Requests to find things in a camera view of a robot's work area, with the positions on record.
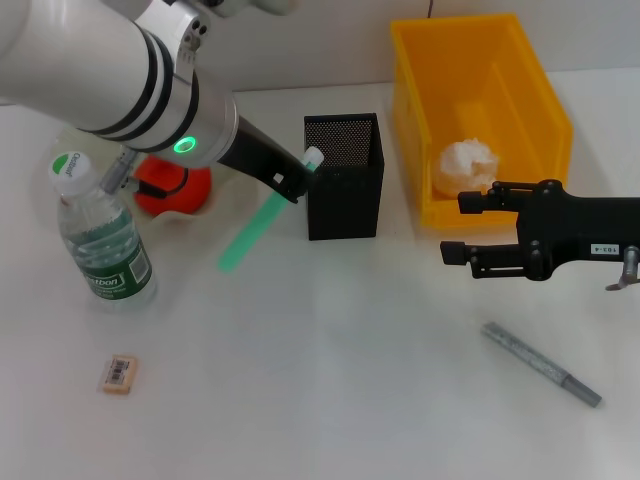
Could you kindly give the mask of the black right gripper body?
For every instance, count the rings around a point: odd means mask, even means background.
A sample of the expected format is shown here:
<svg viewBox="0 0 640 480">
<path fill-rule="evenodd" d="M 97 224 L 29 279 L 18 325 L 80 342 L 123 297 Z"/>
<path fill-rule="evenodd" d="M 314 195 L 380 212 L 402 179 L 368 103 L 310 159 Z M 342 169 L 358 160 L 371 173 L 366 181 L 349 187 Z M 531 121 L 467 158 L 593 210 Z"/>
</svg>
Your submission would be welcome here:
<svg viewBox="0 0 640 480">
<path fill-rule="evenodd" d="M 536 195 L 534 212 L 516 221 L 521 245 L 538 241 L 532 266 L 544 281 L 573 261 L 620 262 L 622 283 L 639 281 L 639 200 L 628 197 L 577 197 L 556 180 Z"/>
</svg>

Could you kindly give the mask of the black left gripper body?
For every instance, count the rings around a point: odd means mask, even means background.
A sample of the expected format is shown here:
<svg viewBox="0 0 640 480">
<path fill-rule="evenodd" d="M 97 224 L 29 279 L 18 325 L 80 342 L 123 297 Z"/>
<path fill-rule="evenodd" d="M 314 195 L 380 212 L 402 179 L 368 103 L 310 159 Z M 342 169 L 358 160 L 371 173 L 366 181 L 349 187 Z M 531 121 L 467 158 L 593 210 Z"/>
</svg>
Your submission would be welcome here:
<svg viewBox="0 0 640 480">
<path fill-rule="evenodd" d="M 248 120 L 240 117 L 234 140 L 218 163 L 259 180 L 271 188 L 274 174 L 286 162 L 294 161 L 300 162 Z"/>
</svg>

